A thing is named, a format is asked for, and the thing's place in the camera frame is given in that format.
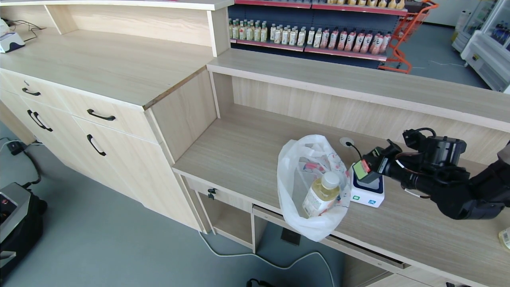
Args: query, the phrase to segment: plastic bag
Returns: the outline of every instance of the plastic bag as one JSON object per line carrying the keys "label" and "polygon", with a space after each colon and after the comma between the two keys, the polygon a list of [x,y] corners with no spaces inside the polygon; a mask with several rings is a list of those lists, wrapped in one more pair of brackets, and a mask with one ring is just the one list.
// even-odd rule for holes
{"label": "plastic bag", "polygon": [[[307,218],[302,204],[313,181],[325,172],[340,177],[337,202],[321,216]],[[313,241],[320,241],[340,224],[349,208],[349,173],[322,135],[308,135],[286,143],[278,155],[278,198],[285,221]]]}

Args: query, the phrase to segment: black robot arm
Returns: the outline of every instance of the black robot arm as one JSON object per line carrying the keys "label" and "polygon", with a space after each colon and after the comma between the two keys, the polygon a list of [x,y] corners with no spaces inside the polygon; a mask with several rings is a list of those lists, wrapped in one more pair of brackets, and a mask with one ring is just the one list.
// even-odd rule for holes
{"label": "black robot arm", "polygon": [[[432,136],[425,137],[422,130],[431,131]],[[510,207],[510,145],[498,153],[497,161],[470,179],[466,169],[457,166],[466,150],[464,141],[438,137],[429,128],[407,130],[403,137],[417,153],[403,153],[388,139],[389,147],[377,147],[355,164],[358,180],[369,183],[380,175],[391,177],[402,188],[429,195],[453,219],[491,219]]]}

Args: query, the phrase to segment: refrigerator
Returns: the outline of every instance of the refrigerator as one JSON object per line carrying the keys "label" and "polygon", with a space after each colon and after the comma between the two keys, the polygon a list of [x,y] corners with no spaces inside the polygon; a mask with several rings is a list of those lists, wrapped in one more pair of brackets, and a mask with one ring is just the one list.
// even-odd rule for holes
{"label": "refrigerator", "polygon": [[461,58],[494,91],[510,94],[510,0],[500,0],[480,30],[473,32]]}
{"label": "refrigerator", "polygon": [[455,50],[459,52],[464,50],[469,39],[471,39],[471,36],[473,36],[473,33],[476,30],[480,30],[485,21],[487,21],[489,15],[497,5],[497,2],[498,0],[482,0],[478,3],[478,6],[474,12],[471,13],[469,20],[466,22],[466,25],[457,34],[457,37],[452,44]]}

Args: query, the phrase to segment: gray floor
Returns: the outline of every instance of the gray floor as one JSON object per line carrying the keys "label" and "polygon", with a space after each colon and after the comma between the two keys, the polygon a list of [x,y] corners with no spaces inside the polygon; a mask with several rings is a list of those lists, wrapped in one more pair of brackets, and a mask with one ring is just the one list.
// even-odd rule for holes
{"label": "gray floor", "polygon": [[[415,67],[411,74],[486,88],[451,48],[453,29],[422,26],[402,50]],[[15,136],[0,123],[0,137]],[[281,286],[330,286],[318,256],[288,271],[278,270],[253,256],[220,258],[198,233],[143,208],[137,202],[62,165],[44,146],[30,146],[44,171],[34,193],[45,199],[45,232],[37,246],[5,283],[14,286],[245,286],[250,278]],[[0,154],[0,187],[36,178],[30,161]],[[343,255],[302,238],[300,247],[281,242],[281,229],[269,226],[260,254],[278,265],[314,250],[320,251],[340,286]],[[207,235],[212,247],[232,254],[249,250],[220,235]]]}

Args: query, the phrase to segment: shopping cart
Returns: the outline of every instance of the shopping cart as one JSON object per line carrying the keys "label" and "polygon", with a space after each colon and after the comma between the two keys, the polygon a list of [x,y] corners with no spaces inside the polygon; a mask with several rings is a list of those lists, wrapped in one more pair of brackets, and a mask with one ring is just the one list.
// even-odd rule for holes
{"label": "shopping cart", "polygon": [[[379,69],[409,74],[413,66],[405,59],[405,54],[399,49],[399,47],[402,43],[407,42],[411,35],[420,27],[423,21],[427,18],[429,10],[435,9],[438,6],[439,4],[436,4],[431,0],[406,2],[405,7],[407,9],[407,15],[400,17],[397,28],[388,43],[388,47],[393,50],[393,53],[386,59],[385,63],[379,66]],[[388,65],[395,62],[397,63],[396,67]]]}

